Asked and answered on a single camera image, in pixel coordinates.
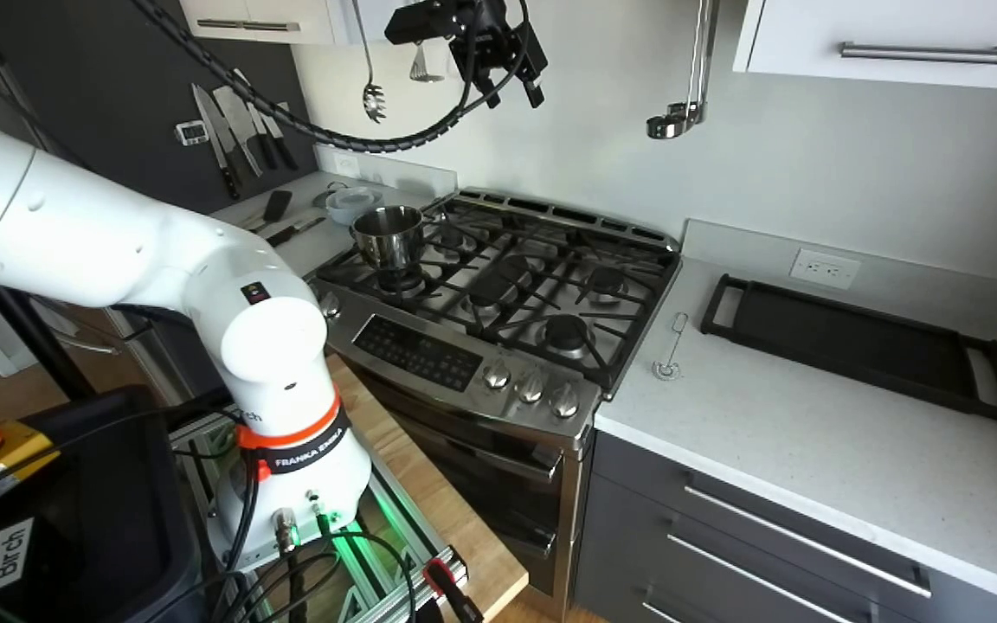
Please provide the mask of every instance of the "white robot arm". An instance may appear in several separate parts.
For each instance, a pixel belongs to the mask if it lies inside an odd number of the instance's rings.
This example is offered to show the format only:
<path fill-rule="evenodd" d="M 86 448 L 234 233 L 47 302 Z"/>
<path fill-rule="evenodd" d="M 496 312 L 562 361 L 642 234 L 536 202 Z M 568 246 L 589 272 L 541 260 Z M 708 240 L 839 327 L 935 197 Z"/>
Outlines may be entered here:
<path fill-rule="evenodd" d="M 260 501 L 246 558 L 277 518 L 351 523 L 371 456 L 345 429 L 323 361 L 327 317 L 302 276 L 255 234 L 179 210 L 0 135 L 0 283 L 86 309 L 151 306 L 195 321 L 255 455 Z M 238 488 L 223 493 L 238 532 Z"/>

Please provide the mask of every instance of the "black baking sheet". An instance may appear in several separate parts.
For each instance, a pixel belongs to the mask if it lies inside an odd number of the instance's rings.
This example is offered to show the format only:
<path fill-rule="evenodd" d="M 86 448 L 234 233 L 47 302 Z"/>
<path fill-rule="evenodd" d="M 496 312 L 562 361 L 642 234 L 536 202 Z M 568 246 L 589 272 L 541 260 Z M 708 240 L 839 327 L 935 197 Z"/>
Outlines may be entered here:
<path fill-rule="evenodd" d="M 997 342 L 724 276 L 704 332 L 935 406 L 997 420 Z"/>

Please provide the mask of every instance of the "cabinet handle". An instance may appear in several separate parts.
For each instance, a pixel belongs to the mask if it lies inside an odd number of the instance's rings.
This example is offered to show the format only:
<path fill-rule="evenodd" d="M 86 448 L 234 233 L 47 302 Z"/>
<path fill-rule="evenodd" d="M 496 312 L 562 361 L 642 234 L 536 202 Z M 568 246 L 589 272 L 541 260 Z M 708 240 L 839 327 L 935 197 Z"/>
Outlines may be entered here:
<path fill-rule="evenodd" d="M 664 623 L 678 623 L 676 617 L 668 617 L 661 605 L 654 605 L 650 600 L 642 601 L 645 613 L 664 621 Z"/>
<path fill-rule="evenodd" d="M 957 66 L 997 66 L 995 50 L 919 50 L 919 44 L 839 44 L 841 60 L 891 60 L 891 62 L 957 62 Z"/>
<path fill-rule="evenodd" d="M 695 555 L 695 558 L 708 558 L 710 563 L 716 563 L 716 567 L 724 567 L 724 572 L 751 582 L 751 586 L 768 588 L 772 597 L 784 597 L 787 601 L 798 601 L 798 605 L 824 617 L 824 621 L 851 623 L 849 617 L 839 617 L 834 609 L 824 609 L 824 605 L 818 605 L 818 601 L 811 601 L 811 600 L 802 600 L 802 597 L 798 597 L 798 593 L 789 593 L 789 588 L 784 588 L 784 586 L 774 586 L 774 582 L 768 582 L 768 579 L 762 579 L 762 575 L 756 575 L 756 572 L 747 572 L 747 567 L 736 567 L 736 563 L 724 561 L 721 555 L 710 555 L 710 549 L 688 545 L 688 541 L 678 535 L 678 532 L 668 532 L 668 541 L 671 541 L 676 546 L 683 546 L 683 549 L 688 549 L 688 555 Z"/>
<path fill-rule="evenodd" d="M 811 546 L 811 549 L 818 549 L 818 555 L 826 555 L 826 558 L 834 558 L 834 561 L 841 561 L 841 563 L 849 563 L 849 567 L 859 567 L 859 572 L 867 572 L 867 575 L 874 575 L 874 579 L 882 579 L 882 582 L 891 582 L 891 586 L 896 586 L 896 588 L 905 588 L 905 593 L 911 593 L 911 597 L 920 597 L 920 600 L 931 600 L 931 597 L 935 597 L 929 586 L 906 582 L 906 579 L 899 579 L 899 575 L 891 575 L 891 572 L 882 572 L 882 567 L 877 567 L 877 563 L 867 563 L 867 561 L 859 561 L 859 558 L 849 558 L 846 549 L 834 549 L 834 546 L 818 545 L 818 541 L 811 541 L 811 535 L 802 535 L 802 532 L 794 532 L 794 531 L 787 531 L 787 527 L 778 527 L 778 523 L 772 523 L 772 518 L 762 518 L 762 515 L 756 515 L 756 511 L 747 511 L 747 510 L 742 510 L 742 507 L 729 507 L 729 501 L 724 501 L 724 500 L 713 500 L 710 493 L 699 493 L 699 488 L 693 488 L 693 486 L 683 486 L 683 493 L 693 496 L 693 500 L 699 500 L 699 501 L 708 501 L 708 507 L 716 507 L 716 510 L 724 510 L 724 511 L 729 511 L 729 515 L 742 515 L 742 518 L 747 518 L 747 523 L 756 523 L 756 527 L 762 527 L 762 531 L 772 531 L 772 532 L 778 532 L 778 535 L 787 535 L 787 541 L 798 541 L 798 545 L 802 545 L 802 546 Z"/>

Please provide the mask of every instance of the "pot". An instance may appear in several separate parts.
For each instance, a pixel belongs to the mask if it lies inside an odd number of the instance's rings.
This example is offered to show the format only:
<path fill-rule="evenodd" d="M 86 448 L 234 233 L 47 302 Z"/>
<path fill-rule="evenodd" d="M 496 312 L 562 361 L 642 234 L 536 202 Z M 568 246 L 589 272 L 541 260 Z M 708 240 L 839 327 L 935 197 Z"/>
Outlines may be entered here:
<path fill-rule="evenodd" d="M 402 205 L 377 205 L 357 218 L 352 241 L 367 263 L 409 271 L 421 256 L 421 216 Z"/>

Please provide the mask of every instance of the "white wall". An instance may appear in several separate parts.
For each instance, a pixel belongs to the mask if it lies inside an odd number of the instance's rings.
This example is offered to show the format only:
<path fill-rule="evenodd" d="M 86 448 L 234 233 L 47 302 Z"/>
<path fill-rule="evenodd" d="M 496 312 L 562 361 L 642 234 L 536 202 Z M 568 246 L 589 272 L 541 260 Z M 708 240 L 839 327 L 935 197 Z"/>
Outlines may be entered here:
<path fill-rule="evenodd" d="M 546 105 L 497 110 L 402 158 L 461 186 L 586 205 L 664 233 L 684 216 L 997 276 L 997 90 L 888 87 L 729 73 L 744 2 L 724 0 L 710 122 L 646 141 L 645 119 L 683 97 L 693 0 L 530 0 L 546 44 Z M 392 125 L 436 119 L 457 82 L 404 80 L 411 50 L 377 50 Z M 296 51 L 309 106 L 359 119 L 359 50 Z"/>

